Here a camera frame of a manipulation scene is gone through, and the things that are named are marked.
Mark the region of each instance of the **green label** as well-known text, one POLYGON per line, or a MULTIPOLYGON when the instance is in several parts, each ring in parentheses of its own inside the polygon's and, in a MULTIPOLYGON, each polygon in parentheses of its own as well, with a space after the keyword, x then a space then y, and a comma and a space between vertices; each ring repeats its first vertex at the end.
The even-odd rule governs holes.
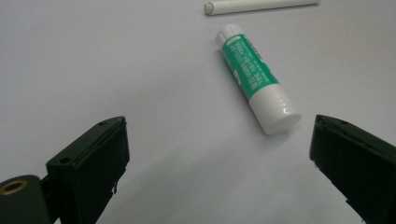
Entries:
POLYGON ((229 38, 222 54, 248 100, 261 88, 279 83, 245 35, 229 38))

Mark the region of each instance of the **white table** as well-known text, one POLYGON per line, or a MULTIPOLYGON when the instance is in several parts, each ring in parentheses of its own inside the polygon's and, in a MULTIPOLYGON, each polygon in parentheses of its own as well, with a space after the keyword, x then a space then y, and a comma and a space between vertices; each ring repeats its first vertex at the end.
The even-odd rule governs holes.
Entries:
POLYGON ((98 223, 361 223, 309 160, 316 114, 396 145, 396 1, 204 15, 205 1, 0 3, 0 181, 123 115, 132 160, 98 223), (300 108, 266 136, 215 43, 239 24, 300 108))

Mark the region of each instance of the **green and white tube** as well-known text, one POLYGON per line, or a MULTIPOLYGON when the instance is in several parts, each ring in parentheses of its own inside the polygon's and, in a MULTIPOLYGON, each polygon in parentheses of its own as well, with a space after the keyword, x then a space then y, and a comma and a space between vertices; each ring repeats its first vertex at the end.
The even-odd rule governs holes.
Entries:
POLYGON ((301 119, 288 94, 238 25, 221 29, 216 42, 266 134, 285 132, 301 119))

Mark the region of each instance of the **white glue stick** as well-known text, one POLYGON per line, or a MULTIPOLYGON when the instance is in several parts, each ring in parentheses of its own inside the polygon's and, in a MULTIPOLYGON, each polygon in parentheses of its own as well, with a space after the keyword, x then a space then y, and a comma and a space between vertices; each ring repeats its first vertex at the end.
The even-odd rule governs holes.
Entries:
POLYGON ((206 3, 206 15, 262 10, 277 7, 298 7, 318 4, 320 0, 225 0, 206 3))
POLYGON ((216 43, 265 133, 285 132, 300 120, 288 94, 238 25, 222 28, 216 43))

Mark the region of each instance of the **glue stick cap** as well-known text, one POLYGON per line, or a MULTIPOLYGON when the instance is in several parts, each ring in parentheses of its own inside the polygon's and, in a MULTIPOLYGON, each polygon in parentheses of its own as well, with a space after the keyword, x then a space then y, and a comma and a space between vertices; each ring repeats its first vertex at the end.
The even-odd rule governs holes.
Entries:
MULTIPOLYGON (((242 34, 243 32, 238 25, 226 25, 216 36, 216 43, 222 50, 228 39, 242 34)), ((301 114, 295 109, 288 94, 278 82, 259 89, 251 95, 248 102, 260 125, 268 135, 283 133, 301 119, 301 114)))

